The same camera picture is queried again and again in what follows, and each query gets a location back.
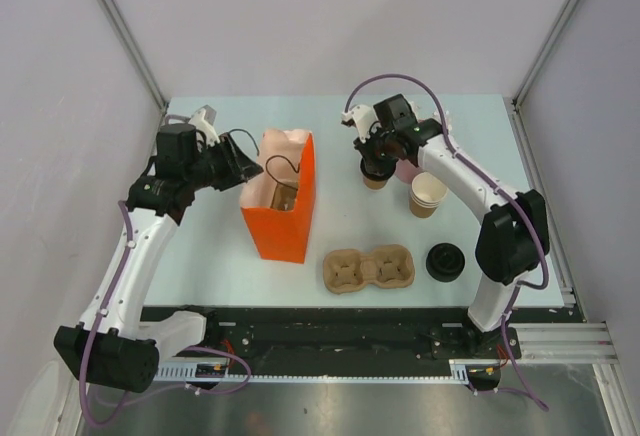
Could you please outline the brown paper coffee cup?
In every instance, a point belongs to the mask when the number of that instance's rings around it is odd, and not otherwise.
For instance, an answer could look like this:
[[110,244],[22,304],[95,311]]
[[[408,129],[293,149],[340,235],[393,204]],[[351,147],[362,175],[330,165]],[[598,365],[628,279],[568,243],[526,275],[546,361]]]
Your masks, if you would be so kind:
[[387,182],[388,182],[388,178],[380,178],[380,177],[373,178],[371,175],[363,176],[363,183],[370,190],[374,190],[374,191],[381,190],[386,186]]

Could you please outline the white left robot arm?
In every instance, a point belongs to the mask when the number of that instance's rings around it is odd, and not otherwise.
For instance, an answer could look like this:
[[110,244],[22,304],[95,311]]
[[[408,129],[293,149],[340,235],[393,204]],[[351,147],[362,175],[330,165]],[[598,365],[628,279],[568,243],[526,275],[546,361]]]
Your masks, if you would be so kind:
[[144,301],[167,244],[197,191],[225,191],[263,169],[236,144],[200,123],[162,126],[156,153],[121,202],[123,229],[105,276],[78,323],[61,326],[54,347],[84,383],[142,393],[159,365],[186,350],[207,356],[221,343],[205,315],[178,310],[142,327]]

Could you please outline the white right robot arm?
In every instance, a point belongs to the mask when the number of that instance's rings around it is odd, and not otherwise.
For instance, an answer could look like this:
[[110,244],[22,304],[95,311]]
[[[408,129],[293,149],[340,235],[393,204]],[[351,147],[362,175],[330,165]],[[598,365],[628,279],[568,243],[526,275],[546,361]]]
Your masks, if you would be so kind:
[[521,288],[549,284],[546,202],[540,192],[517,191],[481,168],[454,140],[442,105],[435,107],[434,116],[419,119],[415,103],[401,94],[373,106],[347,102],[341,122],[357,131],[354,147],[365,177],[386,181],[398,161],[408,161],[442,182],[478,220],[481,279],[461,344],[469,355],[484,357],[496,347],[495,330],[506,325]]

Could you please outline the orange paper takeout bag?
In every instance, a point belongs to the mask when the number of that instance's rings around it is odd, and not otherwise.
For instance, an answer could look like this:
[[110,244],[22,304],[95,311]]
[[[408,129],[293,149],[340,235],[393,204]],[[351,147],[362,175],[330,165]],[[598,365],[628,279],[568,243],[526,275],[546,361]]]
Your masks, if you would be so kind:
[[[305,261],[316,197],[314,139],[306,129],[267,129],[259,146],[264,172],[242,189],[239,207],[261,258]],[[298,186],[291,211],[270,208],[277,183]]]

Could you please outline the brown pulp cup carrier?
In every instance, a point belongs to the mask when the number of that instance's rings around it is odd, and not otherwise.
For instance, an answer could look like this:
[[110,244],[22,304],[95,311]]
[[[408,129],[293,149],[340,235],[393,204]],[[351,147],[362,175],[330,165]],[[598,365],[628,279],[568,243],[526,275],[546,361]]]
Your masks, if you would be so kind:
[[298,186],[277,183],[270,208],[276,211],[291,211],[296,203]]

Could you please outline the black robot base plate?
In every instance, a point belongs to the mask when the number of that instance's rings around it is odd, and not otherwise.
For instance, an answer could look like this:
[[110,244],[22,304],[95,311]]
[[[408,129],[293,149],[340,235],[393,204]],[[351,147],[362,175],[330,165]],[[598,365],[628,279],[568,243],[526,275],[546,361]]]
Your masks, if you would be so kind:
[[462,308],[243,308],[146,306],[144,322],[178,311],[207,319],[204,343],[254,357],[271,349],[400,350],[435,359],[521,357],[519,336],[508,328],[481,333]]

